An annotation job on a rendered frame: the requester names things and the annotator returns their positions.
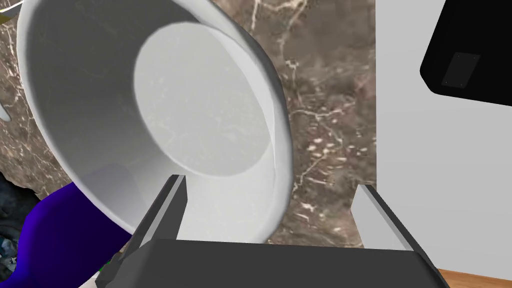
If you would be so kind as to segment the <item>purple rounded object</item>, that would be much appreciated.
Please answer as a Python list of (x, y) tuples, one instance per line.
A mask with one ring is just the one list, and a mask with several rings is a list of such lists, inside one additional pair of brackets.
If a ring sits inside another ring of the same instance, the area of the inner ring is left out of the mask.
[(0, 288), (80, 288), (130, 238), (69, 183), (27, 215), (16, 268)]

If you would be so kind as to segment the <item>black rounded block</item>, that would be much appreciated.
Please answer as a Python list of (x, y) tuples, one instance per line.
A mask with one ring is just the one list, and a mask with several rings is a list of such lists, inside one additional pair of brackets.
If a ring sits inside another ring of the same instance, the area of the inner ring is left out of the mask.
[(512, 0), (445, 0), (419, 71), (434, 94), (512, 107)]

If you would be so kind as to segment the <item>white bowl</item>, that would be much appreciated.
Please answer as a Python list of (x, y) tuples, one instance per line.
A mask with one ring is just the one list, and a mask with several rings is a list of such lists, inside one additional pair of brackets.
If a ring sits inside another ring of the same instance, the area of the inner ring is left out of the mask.
[(27, 102), (72, 182), (132, 234), (172, 175), (179, 240), (264, 243), (293, 185), (278, 73), (211, 0), (24, 0)]

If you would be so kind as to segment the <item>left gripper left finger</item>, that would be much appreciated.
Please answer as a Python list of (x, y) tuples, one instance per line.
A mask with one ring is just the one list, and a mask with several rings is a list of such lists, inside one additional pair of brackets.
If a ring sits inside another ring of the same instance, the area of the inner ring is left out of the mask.
[(127, 246), (134, 252), (150, 240), (175, 240), (188, 202), (186, 177), (173, 174), (150, 206)]

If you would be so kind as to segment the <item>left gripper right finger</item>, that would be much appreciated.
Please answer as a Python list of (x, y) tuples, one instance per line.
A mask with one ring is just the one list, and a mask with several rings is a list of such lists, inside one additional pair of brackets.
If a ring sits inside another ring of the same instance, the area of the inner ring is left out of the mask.
[(378, 203), (371, 188), (358, 185), (350, 208), (364, 248), (413, 251), (413, 246)]

